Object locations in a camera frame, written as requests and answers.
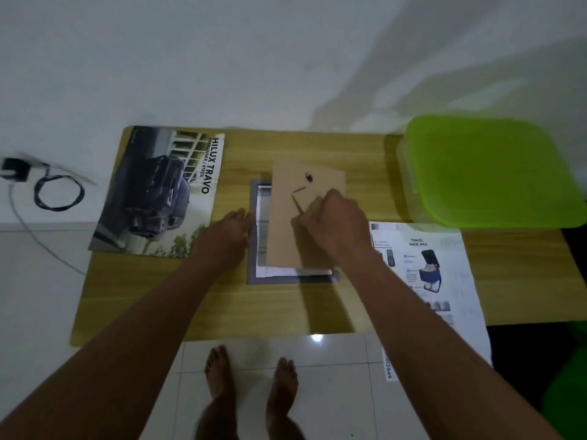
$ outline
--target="forearm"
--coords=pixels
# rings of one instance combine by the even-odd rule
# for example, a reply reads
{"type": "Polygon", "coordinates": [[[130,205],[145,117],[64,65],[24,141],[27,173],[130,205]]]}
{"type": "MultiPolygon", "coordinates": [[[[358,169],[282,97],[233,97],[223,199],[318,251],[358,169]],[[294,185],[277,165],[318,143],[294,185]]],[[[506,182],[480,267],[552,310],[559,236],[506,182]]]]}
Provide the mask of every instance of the forearm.
{"type": "Polygon", "coordinates": [[[431,438],[559,438],[377,252],[343,269],[431,438]]]}
{"type": "Polygon", "coordinates": [[[49,377],[0,437],[137,438],[217,274],[185,264],[49,377]]]}

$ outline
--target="white cable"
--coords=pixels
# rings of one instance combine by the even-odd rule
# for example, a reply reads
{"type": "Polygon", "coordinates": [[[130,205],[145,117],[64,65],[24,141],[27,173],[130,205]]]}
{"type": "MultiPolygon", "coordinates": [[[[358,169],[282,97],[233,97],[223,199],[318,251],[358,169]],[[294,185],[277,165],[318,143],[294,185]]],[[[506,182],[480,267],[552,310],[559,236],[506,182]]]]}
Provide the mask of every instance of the white cable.
{"type": "Polygon", "coordinates": [[[25,221],[22,220],[21,216],[18,214],[17,212],[17,208],[14,206],[14,200],[12,199],[12,188],[14,187],[14,182],[11,182],[10,185],[8,185],[8,199],[10,200],[10,207],[12,208],[12,212],[14,213],[14,215],[17,217],[18,221],[20,222],[20,224],[25,228],[25,230],[28,232],[28,234],[33,238],[33,240],[39,244],[42,248],[44,248],[45,250],[47,250],[47,252],[53,256],[55,259],[57,259],[58,261],[62,262],[63,264],[65,264],[66,266],[68,266],[70,269],[75,270],[77,273],[85,276],[86,274],[83,273],[81,270],[79,270],[77,267],[72,266],[69,262],[61,259],[60,257],[58,257],[51,249],[48,248],[48,246],[46,246],[45,244],[43,244],[40,240],[37,239],[37,237],[35,236],[35,234],[33,233],[33,231],[31,229],[29,229],[26,224],[25,221]]]}

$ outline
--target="person's left arm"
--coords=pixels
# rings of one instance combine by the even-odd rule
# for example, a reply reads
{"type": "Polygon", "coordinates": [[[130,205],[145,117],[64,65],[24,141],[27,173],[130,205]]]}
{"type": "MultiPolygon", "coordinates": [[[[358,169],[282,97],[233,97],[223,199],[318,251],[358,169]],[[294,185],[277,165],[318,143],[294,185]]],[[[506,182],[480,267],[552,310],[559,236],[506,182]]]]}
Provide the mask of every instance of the person's left arm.
{"type": "Polygon", "coordinates": [[[48,377],[0,423],[0,438],[140,436],[202,299],[236,267],[254,214],[205,229],[190,257],[48,377]]]}

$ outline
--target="leg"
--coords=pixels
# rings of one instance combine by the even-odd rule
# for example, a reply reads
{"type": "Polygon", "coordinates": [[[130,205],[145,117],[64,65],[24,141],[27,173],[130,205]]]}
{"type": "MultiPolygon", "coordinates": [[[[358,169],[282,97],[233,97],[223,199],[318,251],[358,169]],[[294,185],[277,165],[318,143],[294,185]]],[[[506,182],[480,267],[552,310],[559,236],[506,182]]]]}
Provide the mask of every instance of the leg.
{"type": "Polygon", "coordinates": [[[293,363],[280,358],[275,368],[265,413],[270,440],[304,440],[298,425],[288,417],[297,393],[297,373],[293,363]]]}
{"type": "Polygon", "coordinates": [[[237,439],[237,394],[230,370],[228,354],[224,346],[212,349],[204,369],[212,403],[206,407],[198,428],[196,440],[237,439]]]}

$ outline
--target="gray frame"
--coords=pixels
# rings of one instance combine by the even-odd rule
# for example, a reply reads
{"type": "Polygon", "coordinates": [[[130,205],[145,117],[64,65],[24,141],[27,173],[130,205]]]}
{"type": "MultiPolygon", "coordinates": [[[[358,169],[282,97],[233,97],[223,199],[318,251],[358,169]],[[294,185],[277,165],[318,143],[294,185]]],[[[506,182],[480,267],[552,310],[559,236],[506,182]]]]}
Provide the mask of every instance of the gray frame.
{"type": "MultiPolygon", "coordinates": [[[[252,179],[249,196],[249,210],[257,209],[257,189],[260,185],[271,185],[268,179],[252,179]]],[[[246,259],[246,284],[328,284],[337,283],[339,274],[336,269],[332,274],[312,276],[272,276],[269,278],[257,278],[257,225],[249,231],[249,251],[246,259]]]]}

